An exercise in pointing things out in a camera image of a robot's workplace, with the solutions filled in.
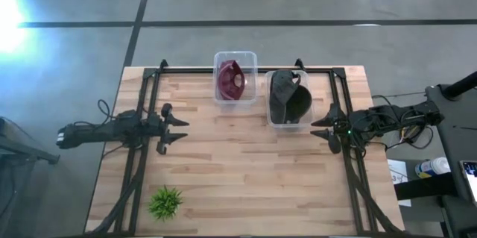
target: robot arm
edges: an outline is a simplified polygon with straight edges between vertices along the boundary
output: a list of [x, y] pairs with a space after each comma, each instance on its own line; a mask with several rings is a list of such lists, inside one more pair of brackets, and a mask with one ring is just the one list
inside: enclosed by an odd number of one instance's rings
[[332, 131], [326, 129], [310, 133], [328, 140], [329, 148], [337, 154], [344, 146], [354, 145], [361, 148], [374, 137], [381, 137], [390, 131], [413, 125], [437, 125], [443, 119], [433, 101], [407, 107], [382, 105], [357, 110], [348, 116], [339, 105], [331, 104], [327, 115], [313, 122], [312, 126], [332, 127]]
[[142, 145], [143, 137], [160, 137], [157, 151], [165, 154], [165, 144], [171, 144], [187, 134], [171, 134], [168, 126], [186, 126], [172, 116], [172, 106], [164, 104], [161, 109], [161, 119], [157, 113], [149, 114], [147, 119], [141, 119], [135, 110], [128, 110], [117, 115], [113, 120], [95, 125], [89, 123], [68, 124], [58, 131], [57, 145], [62, 149], [75, 148], [83, 143], [119, 141], [125, 147], [138, 148]]

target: clear plastic container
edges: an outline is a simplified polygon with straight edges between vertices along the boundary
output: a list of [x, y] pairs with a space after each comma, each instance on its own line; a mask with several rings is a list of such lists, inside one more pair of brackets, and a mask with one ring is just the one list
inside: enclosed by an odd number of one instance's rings
[[[294, 70], [293, 73], [298, 74], [301, 76], [301, 82], [300, 85], [305, 87], [306, 89], [309, 90], [308, 86], [308, 74], [302, 70]], [[299, 123], [290, 123], [290, 124], [275, 124], [271, 121], [271, 115], [270, 115], [270, 105], [268, 104], [268, 99], [270, 99], [270, 85], [271, 85], [271, 76], [274, 74], [274, 71], [269, 71], [265, 73], [265, 80], [266, 80], [266, 88], [265, 88], [265, 101], [266, 101], [266, 106], [267, 106], [267, 120], [268, 124], [272, 125], [274, 128], [279, 128], [279, 129], [289, 129], [289, 128], [304, 128], [304, 127], [309, 127], [310, 124], [313, 122], [314, 118], [314, 110], [313, 110], [313, 104], [312, 106], [306, 111], [305, 115], [303, 115], [300, 118]]]
[[[217, 80], [221, 64], [235, 60], [244, 73], [245, 88], [239, 100], [224, 100], [218, 90]], [[214, 94], [219, 104], [252, 104], [256, 101], [258, 66], [256, 54], [251, 51], [220, 51], [214, 56]]]

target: concrete floor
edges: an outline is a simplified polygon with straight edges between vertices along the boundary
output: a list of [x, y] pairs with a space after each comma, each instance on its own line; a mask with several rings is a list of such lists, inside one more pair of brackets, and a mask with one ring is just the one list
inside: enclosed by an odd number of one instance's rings
[[[26, 22], [105, 22], [134, 21], [139, 3], [17, 0], [17, 7]], [[144, 20], [476, 17], [476, 0], [149, 0]], [[2, 10], [0, 26], [9, 18]], [[103, 98], [113, 105], [131, 31], [0, 31], [0, 43], [17, 44], [0, 51], [0, 95], [4, 99], [0, 115], [20, 124], [48, 151], [61, 154], [56, 166], [38, 163], [35, 167], [13, 214], [9, 237], [82, 232], [102, 144], [61, 151], [54, 144], [56, 133], [73, 121], [103, 120], [96, 101]], [[364, 65], [371, 92], [390, 95], [423, 91], [425, 86], [453, 82], [475, 71], [475, 35], [477, 25], [143, 28], [132, 65], [156, 66], [165, 58], [172, 66], [208, 66], [217, 51], [250, 50], [257, 53], [260, 65], [291, 64], [298, 57], [307, 65]], [[422, 96], [391, 99], [396, 104], [422, 100]], [[399, 148], [388, 152], [388, 157], [426, 159], [441, 154], [436, 138], [425, 151]], [[406, 222], [406, 227], [413, 229], [412, 224]]]

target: green plant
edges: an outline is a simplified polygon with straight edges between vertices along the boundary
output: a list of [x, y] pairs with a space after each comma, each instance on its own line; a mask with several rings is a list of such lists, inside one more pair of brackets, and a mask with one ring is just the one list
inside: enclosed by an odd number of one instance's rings
[[165, 186], [158, 189], [157, 193], [152, 195], [151, 203], [149, 203], [149, 212], [156, 219], [172, 219], [177, 212], [177, 207], [182, 204], [181, 192], [175, 188], [168, 190]]

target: wooden table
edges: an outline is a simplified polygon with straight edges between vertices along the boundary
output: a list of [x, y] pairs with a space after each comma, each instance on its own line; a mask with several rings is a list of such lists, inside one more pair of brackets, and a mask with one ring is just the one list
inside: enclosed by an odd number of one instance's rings
[[[136, 108], [143, 69], [124, 69], [115, 114]], [[371, 107], [364, 67], [345, 69], [354, 110]], [[171, 103], [174, 116], [190, 123], [171, 132], [189, 135], [170, 145], [165, 156], [156, 152], [157, 140], [151, 140], [136, 235], [356, 234], [343, 156], [332, 154], [326, 141], [309, 133], [317, 128], [286, 133], [268, 125], [263, 76], [259, 74], [259, 96], [249, 110], [226, 112], [213, 100], [211, 74], [161, 74], [156, 110]], [[314, 118], [320, 119], [332, 102], [329, 79], [310, 74], [309, 83]], [[117, 146], [107, 143], [106, 151]], [[126, 157], [123, 149], [102, 160], [86, 231], [117, 201]], [[365, 164], [373, 197], [403, 229], [383, 147], [369, 145]], [[154, 220], [147, 211], [151, 195], [164, 185], [178, 188], [183, 197], [177, 216], [167, 222]], [[129, 222], [130, 203], [124, 222]], [[360, 206], [366, 222], [362, 200]]]

